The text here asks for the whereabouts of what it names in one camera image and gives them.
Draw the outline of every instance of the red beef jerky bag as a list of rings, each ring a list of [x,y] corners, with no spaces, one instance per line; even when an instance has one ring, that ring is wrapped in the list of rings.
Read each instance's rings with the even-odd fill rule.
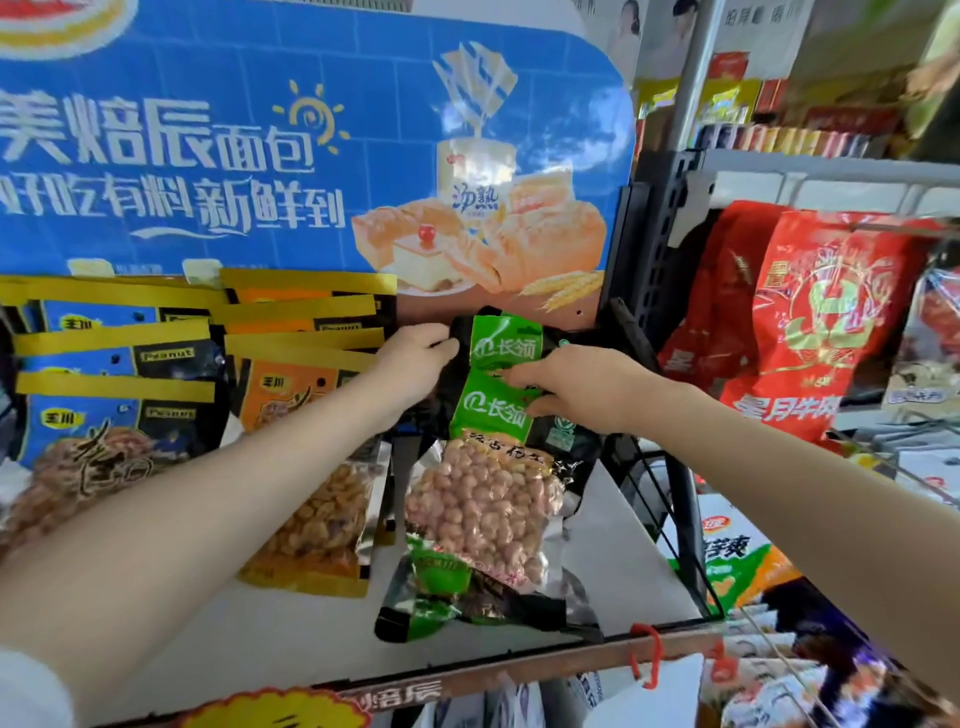
[[[909,235],[854,230],[896,225],[889,216],[785,212],[767,248],[754,296],[756,371],[724,386],[744,416],[818,443],[832,425],[865,351],[879,346],[917,270]]]
[[[670,334],[658,356],[660,368],[671,379],[701,386],[696,374],[709,337],[713,269],[727,231],[739,213],[741,202],[736,201],[725,209],[710,231],[690,288],[686,315]]]
[[[712,280],[709,336],[697,366],[696,383],[719,397],[726,382],[756,372],[756,337],[751,317],[760,267],[780,216],[789,208],[745,203],[717,252]]]

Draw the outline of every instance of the bread advertisement poster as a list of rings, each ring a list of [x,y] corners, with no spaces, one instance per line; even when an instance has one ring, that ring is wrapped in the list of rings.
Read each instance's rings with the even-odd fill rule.
[[[592,324],[634,121],[588,41],[269,0],[0,6],[0,275],[376,272],[401,323]]]

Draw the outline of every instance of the hand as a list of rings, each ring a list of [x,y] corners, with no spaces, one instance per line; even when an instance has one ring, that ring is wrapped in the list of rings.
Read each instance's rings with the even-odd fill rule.
[[[449,336],[450,327],[444,324],[403,327],[377,352],[373,367],[357,378],[375,385],[372,391],[387,409],[384,422],[389,422],[381,431],[433,391],[441,369],[460,348],[460,342]]]
[[[640,436],[652,400],[674,382],[637,364],[614,349],[569,345],[540,361],[517,364],[504,373],[514,387],[536,386],[551,394],[527,408],[533,417],[560,416],[594,432],[628,432]]]

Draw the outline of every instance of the store shelf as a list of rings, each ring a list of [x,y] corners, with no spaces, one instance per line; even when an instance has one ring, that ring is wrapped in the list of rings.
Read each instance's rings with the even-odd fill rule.
[[[416,455],[416,440],[398,441],[395,453],[400,490]],[[624,635],[638,621],[664,624],[701,617],[602,466],[594,470],[568,529],[564,565],[583,581],[606,636]],[[229,582],[92,716],[94,722],[169,714],[268,686],[370,680],[571,642],[521,627],[460,623],[417,643],[379,641],[373,623],[400,552],[400,546],[377,550],[370,593],[362,600]]]

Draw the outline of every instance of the forearm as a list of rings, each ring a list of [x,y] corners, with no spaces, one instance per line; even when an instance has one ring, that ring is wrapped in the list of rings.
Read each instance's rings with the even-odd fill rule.
[[[960,514],[686,385],[664,383],[643,435],[725,495],[827,597],[960,701]]]
[[[0,570],[0,645],[49,665],[79,706],[165,642],[384,417],[374,382],[80,515]]]

